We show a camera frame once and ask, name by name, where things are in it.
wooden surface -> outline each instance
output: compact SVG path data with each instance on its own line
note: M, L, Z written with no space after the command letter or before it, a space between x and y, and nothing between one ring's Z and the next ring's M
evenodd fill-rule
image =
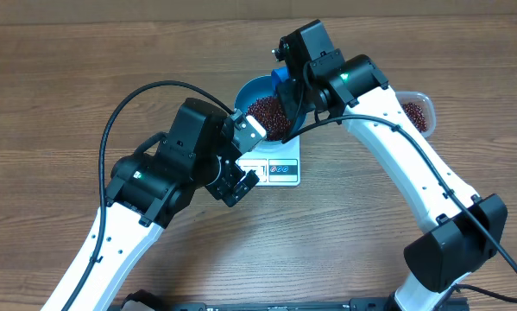
M0 25L517 14L517 0L0 0Z
M226 103L276 64L279 38L307 20L0 27L0 310L36 310L78 252L98 205L97 156L112 110L151 81L179 79ZM508 204L517 261L517 16L325 20L350 58L375 60L394 89L435 103L429 139L479 193ZM167 130L194 94L149 91L113 126L106 171ZM119 299L341 301L386 296L421 233L371 154L336 125L302 137L302 183L257 188L229 209L199 190L142 258ZM517 296L498 257L468 282ZM465 293L472 310L517 306Z

digital scale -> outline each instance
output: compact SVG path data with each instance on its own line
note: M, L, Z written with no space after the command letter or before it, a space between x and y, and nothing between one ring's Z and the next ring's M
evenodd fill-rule
M246 113L257 99L275 96L274 89L272 76L252 79L237 94L235 108ZM299 117L295 128L299 129L305 120L306 116ZM257 186L298 186L300 184L300 137L297 136L285 144L281 141L263 141L254 150L241 156L236 163L245 172L251 169L256 171L256 175L260 178Z
M237 164L245 172L254 169L257 186L298 186L300 184L300 137L288 143L261 142L244 154Z

blue bowl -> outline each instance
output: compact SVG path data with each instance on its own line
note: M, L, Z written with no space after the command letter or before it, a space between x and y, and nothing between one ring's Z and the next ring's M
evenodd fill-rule
M247 82L247 84L244 85L241 91L239 91L237 94L237 97L235 98L235 108L242 111L243 113L247 113L249 107L254 104L256 100L268 96L276 97L275 90L272 89L272 77L262 76L252 79L251 81ZM305 121L306 115L297 118L293 133L299 130ZM261 147L266 147L267 145L273 146L276 144L281 144L281 140L274 142L264 141L260 143Z

